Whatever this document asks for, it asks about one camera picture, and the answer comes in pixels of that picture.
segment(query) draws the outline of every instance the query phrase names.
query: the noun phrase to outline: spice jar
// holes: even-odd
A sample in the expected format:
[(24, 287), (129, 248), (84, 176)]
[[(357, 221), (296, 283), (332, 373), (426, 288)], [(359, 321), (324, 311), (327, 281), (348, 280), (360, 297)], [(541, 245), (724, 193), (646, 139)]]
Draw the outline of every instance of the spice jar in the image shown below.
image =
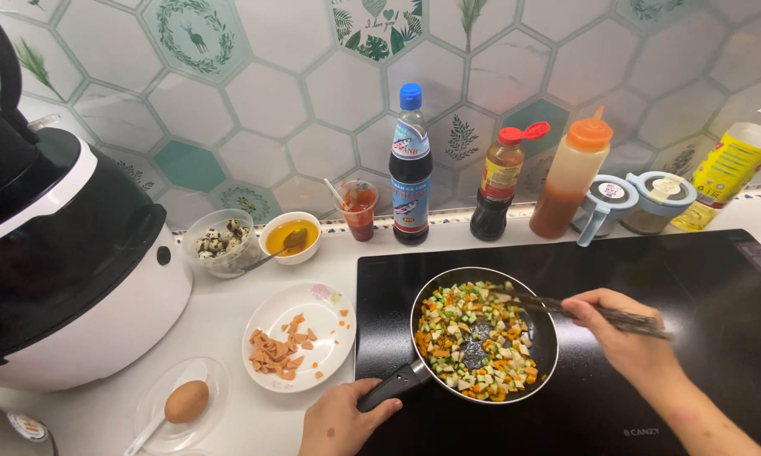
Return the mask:
[(625, 180), (639, 191), (639, 202), (620, 223), (637, 234), (658, 234), (696, 200), (696, 189), (683, 178), (664, 171), (649, 171)]
[(572, 228), (580, 233), (578, 245), (608, 236), (639, 201), (633, 185), (615, 176), (598, 174), (589, 186), (586, 199), (572, 218)]

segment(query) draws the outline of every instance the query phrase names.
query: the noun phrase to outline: plastic cup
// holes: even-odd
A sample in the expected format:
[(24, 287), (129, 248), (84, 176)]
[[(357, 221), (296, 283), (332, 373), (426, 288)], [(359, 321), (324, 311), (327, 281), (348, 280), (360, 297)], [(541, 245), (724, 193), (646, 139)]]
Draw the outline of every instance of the plastic cup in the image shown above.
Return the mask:
[(378, 189), (369, 182), (352, 180), (343, 183), (337, 191), (347, 204), (353, 204), (352, 210), (345, 209), (333, 196), (333, 204), (344, 216), (352, 237), (362, 243), (372, 239), (375, 234), (373, 219), (378, 204)]

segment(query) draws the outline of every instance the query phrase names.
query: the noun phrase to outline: white spoon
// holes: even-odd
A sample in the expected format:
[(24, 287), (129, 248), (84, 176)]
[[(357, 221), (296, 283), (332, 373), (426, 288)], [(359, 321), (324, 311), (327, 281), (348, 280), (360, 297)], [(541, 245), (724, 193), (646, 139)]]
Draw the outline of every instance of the white spoon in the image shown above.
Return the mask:
[[(178, 378), (178, 381), (175, 382), (175, 386), (172, 387), (172, 391), (192, 380), (206, 381), (207, 374), (206, 365), (201, 361), (195, 361), (194, 363), (189, 364), (186, 370), (183, 371), (183, 374)], [(124, 452), (124, 456), (132, 456), (137, 453), (143, 446), (144, 442), (149, 439), (149, 436), (158, 429), (158, 426), (161, 425), (164, 419), (164, 408), (161, 407), (160, 410), (158, 410), (158, 413), (152, 418), (152, 421), (150, 421), (149, 424), (147, 424), (147, 427), (141, 431), (141, 434), (138, 435), (136, 440), (132, 441), (130, 447)]]

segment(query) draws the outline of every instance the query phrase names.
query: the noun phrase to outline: soy sauce bottle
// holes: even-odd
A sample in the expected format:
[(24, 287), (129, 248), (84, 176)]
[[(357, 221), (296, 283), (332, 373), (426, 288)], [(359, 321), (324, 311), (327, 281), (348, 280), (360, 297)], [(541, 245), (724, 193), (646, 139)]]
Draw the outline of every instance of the soy sauce bottle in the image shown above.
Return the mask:
[(495, 241), (505, 233), (507, 209), (513, 203), (518, 174), (524, 164), (522, 140), (537, 140), (549, 131), (547, 122), (526, 130), (502, 128), (499, 138), (487, 148), (482, 184), (476, 192), (476, 211), (470, 218), (470, 233), (483, 241)]
[(400, 115), (394, 130), (389, 174), (392, 175), (394, 236), (417, 245), (428, 235), (428, 192), (434, 167), (426, 121), (420, 107), (423, 90), (408, 83), (400, 88)]

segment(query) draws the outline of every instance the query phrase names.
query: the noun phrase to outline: wreath design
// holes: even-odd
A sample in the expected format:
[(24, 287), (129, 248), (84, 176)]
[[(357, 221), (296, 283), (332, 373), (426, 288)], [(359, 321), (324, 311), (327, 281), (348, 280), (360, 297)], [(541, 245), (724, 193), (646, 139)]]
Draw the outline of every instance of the wreath design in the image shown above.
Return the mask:
[(220, 195), (220, 202), (223, 203), (224, 208), (242, 209), (250, 213), (255, 223), (262, 222), (271, 210), (262, 195), (250, 188), (229, 188)]
[[(184, 10), (190, 10), (201, 16), (206, 24), (211, 26), (215, 32), (220, 32), (220, 54), (216, 57), (203, 57), (195, 60), (189, 57), (183, 50), (175, 45), (172, 37), (172, 29), (169, 20), (174, 13), (183, 14)], [(226, 25), (217, 18), (217, 12), (205, 0), (164, 0), (158, 7), (156, 14), (158, 20), (158, 33), (161, 35), (161, 44), (169, 49), (172, 54), (182, 63), (200, 73), (219, 74), (220, 67), (226, 64), (231, 58), (231, 51), (234, 48), (234, 32), (226, 31)]]

